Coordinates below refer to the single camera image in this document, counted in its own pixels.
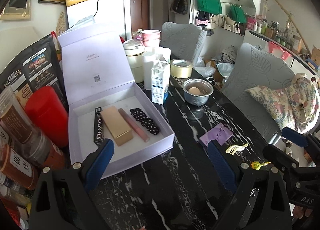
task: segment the open box lid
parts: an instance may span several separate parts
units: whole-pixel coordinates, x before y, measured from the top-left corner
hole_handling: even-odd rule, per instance
[[[58,37],[69,104],[134,82],[119,35],[92,24]]]

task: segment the qr code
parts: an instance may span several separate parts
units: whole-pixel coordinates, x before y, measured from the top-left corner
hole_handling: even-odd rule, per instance
[[[100,75],[98,75],[98,76],[95,76],[95,77],[93,77],[94,78],[94,82],[99,82],[101,79],[100,79]]]

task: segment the red canister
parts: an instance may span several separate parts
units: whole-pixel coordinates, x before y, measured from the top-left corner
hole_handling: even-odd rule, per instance
[[[68,145],[68,114],[51,86],[34,92],[25,112],[55,145],[60,148]]]

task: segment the floral pillow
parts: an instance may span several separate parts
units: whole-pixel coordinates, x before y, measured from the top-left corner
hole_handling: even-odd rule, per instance
[[[289,127],[305,133],[318,119],[320,96],[313,83],[305,77],[283,89],[257,86],[246,91],[264,106],[281,130]]]

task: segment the white gift box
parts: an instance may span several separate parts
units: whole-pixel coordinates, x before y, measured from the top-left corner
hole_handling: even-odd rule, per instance
[[[173,147],[174,132],[149,98],[134,82],[119,36],[104,24],[93,24],[60,35],[63,77],[69,103],[69,149],[71,164],[83,162],[98,147],[93,142],[95,108],[110,106],[141,108],[160,128],[145,143],[134,131],[133,139],[115,153],[102,178],[145,162]],[[114,141],[104,125],[104,138]]]

